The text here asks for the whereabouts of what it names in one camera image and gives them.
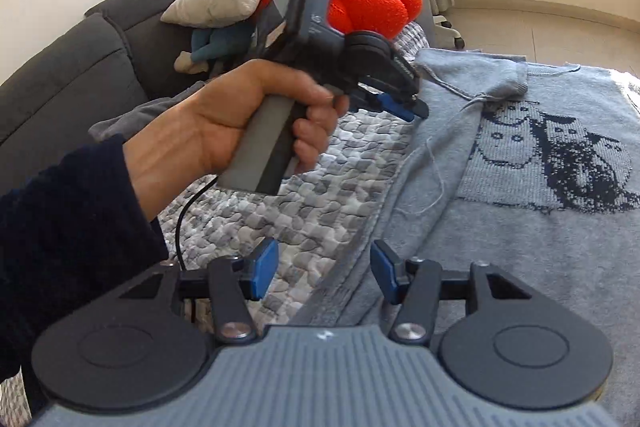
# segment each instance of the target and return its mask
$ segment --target wrist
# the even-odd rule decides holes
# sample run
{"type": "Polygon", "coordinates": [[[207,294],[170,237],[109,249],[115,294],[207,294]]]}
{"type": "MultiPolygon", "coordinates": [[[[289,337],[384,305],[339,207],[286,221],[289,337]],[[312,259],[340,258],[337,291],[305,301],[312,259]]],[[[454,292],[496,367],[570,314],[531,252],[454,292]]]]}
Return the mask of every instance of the wrist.
{"type": "Polygon", "coordinates": [[[147,125],[123,150],[131,185],[149,220],[207,174],[200,134],[182,104],[147,125]]]}

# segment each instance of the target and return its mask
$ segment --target beige floor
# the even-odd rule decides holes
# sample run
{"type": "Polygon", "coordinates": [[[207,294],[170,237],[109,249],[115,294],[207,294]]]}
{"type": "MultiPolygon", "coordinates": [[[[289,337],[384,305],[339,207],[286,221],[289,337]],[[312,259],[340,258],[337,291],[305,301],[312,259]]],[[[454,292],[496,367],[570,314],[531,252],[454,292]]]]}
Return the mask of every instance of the beige floor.
{"type": "Polygon", "coordinates": [[[640,34],[604,24],[514,10],[451,9],[447,18],[466,48],[526,55],[529,62],[565,62],[640,75],[640,34]]]}

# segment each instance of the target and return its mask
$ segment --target human hand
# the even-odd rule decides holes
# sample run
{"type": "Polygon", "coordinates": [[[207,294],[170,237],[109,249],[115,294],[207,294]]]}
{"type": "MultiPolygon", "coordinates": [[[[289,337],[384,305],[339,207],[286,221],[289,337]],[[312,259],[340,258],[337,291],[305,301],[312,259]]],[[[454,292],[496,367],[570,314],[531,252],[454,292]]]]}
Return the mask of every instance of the human hand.
{"type": "Polygon", "coordinates": [[[325,152],[338,118],[349,108],[349,99],[319,86],[303,71],[267,60],[250,60],[213,79],[177,106],[200,137],[202,171],[219,173],[228,167],[252,114],[265,95],[281,94],[307,105],[306,118],[296,120],[294,151],[300,163],[297,173],[311,170],[325,152]]]}
{"type": "Polygon", "coordinates": [[[124,144],[132,187],[149,220],[191,182],[225,170],[252,114],[268,94],[308,105],[296,120],[296,172],[314,168],[328,146],[338,117],[349,108],[302,71],[266,60],[250,60],[212,80],[175,105],[124,144]]]}

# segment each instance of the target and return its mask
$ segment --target sofa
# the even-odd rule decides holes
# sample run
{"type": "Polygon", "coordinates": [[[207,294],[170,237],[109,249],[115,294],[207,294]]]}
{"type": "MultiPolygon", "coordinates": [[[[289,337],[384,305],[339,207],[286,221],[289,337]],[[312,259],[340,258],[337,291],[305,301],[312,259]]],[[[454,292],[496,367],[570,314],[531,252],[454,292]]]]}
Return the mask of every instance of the sofa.
{"type": "MultiPolygon", "coordinates": [[[[0,194],[91,142],[92,124],[206,80],[174,71],[191,29],[160,21],[173,1],[105,0],[0,85],[0,194]]],[[[417,23],[432,42],[425,5],[417,23]]]]}

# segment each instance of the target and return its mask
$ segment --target dark blue sleeve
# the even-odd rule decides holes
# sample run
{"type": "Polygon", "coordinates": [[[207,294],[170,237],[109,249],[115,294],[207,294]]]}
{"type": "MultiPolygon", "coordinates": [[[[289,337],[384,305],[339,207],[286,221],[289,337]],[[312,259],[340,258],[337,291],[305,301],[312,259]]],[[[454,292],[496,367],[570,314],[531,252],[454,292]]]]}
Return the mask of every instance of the dark blue sleeve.
{"type": "Polygon", "coordinates": [[[0,198],[0,381],[50,324],[167,258],[122,144],[114,136],[71,153],[0,198]]]}

